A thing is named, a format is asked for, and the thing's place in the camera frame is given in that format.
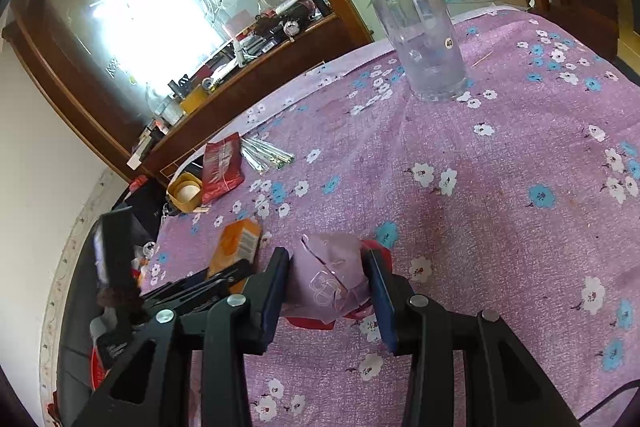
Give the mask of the orange tissue pack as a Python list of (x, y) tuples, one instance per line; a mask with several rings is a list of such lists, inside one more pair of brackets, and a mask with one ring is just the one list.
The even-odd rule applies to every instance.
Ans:
[(207, 277), (213, 277), (240, 260), (246, 260), (252, 265), (258, 251), (260, 236), (262, 227), (254, 219), (245, 218), (227, 225), (209, 262)]

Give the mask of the black leather sofa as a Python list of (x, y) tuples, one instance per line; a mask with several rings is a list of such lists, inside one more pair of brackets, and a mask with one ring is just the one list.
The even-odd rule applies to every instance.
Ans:
[[(105, 331), (107, 315), (98, 303), (98, 276), (94, 259), (93, 236), (99, 217), (113, 210), (129, 207), (134, 214), (134, 277), (138, 279), (143, 247), (155, 241), (165, 205), (165, 187), (154, 179), (146, 180), (137, 190), (119, 196), (111, 210), (94, 220), (82, 244), (67, 291), (56, 363), (55, 404), (64, 426), (73, 425), (93, 393), (91, 355), (96, 335)], [(103, 357), (108, 365), (115, 357)]]

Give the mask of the yellow tape roll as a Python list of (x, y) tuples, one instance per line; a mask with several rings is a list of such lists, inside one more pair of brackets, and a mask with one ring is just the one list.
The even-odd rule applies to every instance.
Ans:
[(183, 172), (169, 184), (167, 195), (172, 205), (190, 213), (202, 203), (202, 182), (190, 172)]

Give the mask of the dark red pouch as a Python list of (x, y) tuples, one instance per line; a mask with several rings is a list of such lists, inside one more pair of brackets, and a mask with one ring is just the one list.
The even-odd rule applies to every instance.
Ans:
[(238, 132), (204, 150), (202, 204), (206, 205), (233, 191), (244, 182), (241, 169), (241, 139)]

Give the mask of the purple floral tablecloth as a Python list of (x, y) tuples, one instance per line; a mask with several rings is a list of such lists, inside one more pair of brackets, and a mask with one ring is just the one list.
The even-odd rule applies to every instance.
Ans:
[(468, 80), (412, 93), (371, 44), (300, 75), (231, 123), (290, 152), (201, 212), (168, 218), (142, 287), (204, 269), (231, 222), (257, 259), (305, 232), (373, 239), (445, 308), (497, 311), (588, 426), (639, 377), (639, 89), (552, 23), (489, 11), (457, 24)]

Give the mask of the bundle of chopsticks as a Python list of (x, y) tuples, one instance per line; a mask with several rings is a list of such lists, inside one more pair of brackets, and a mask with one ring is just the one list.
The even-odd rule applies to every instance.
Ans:
[(270, 169), (281, 169), (293, 164), (295, 160), (293, 154), (255, 138), (241, 139), (241, 154), (247, 164), (258, 173), (266, 173)]

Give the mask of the wooden cabinet with mirror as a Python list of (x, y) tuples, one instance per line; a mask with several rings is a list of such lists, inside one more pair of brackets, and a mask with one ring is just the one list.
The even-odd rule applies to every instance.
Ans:
[[(12, 0), (3, 39), (37, 89), (93, 153), (126, 180), (143, 132), (181, 78), (198, 79), (269, 15), (316, 0)], [(318, 20), (257, 50), (142, 156), (165, 178), (215, 131), (288, 80), (381, 35), (369, 0), (323, 0)]]

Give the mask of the clear plastic cup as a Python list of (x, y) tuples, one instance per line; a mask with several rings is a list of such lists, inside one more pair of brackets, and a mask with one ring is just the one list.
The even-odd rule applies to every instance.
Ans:
[(445, 0), (370, 0), (413, 94), (422, 101), (462, 93), (466, 69)]

